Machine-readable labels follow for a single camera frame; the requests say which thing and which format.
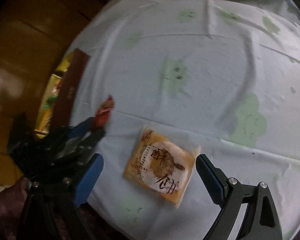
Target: yellow snack package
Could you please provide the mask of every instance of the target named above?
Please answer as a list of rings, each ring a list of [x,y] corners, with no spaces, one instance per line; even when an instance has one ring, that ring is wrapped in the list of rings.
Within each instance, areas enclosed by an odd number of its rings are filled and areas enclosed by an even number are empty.
[[[162,198],[178,208],[200,150],[198,147],[194,153],[186,152],[146,127],[126,166],[124,177],[158,191]]]

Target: metal screw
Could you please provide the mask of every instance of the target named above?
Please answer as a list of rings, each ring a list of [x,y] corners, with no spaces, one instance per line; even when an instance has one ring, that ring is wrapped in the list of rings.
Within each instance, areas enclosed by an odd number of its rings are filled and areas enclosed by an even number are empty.
[[[68,178],[68,177],[65,177],[65,178],[63,178],[62,182],[63,182],[64,184],[69,184],[69,183],[71,182],[71,179]]]
[[[235,179],[235,178],[230,178],[230,179],[229,179],[229,182],[230,182],[232,185],[235,185],[235,184],[238,183],[237,179]]]
[[[268,187],[268,185],[265,182],[260,182],[260,186],[263,187],[263,188]]]
[[[35,181],[34,183],[32,183],[32,187],[39,187],[40,183]]]

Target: orange floor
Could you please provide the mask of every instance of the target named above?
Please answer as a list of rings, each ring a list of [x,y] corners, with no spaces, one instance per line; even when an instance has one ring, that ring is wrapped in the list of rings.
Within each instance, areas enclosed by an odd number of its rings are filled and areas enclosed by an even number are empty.
[[[21,172],[6,155],[13,117],[34,123],[53,68],[104,0],[8,0],[0,10],[0,184]]]

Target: wooden floor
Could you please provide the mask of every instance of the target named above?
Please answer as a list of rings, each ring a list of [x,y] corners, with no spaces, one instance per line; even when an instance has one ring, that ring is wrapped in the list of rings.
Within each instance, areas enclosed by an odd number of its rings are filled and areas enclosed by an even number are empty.
[[[6,155],[13,117],[36,120],[51,71],[104,0],[8,0],[0,10],[0,184],[21,172]]]

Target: packaged snack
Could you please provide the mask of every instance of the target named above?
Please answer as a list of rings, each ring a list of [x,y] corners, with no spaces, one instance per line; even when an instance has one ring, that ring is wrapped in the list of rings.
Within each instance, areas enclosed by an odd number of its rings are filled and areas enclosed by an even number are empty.
[[[198,147],[189,153],[170,142],[165,136],[146,127],[129,160],[124,176],[179,207],[189,183]]]

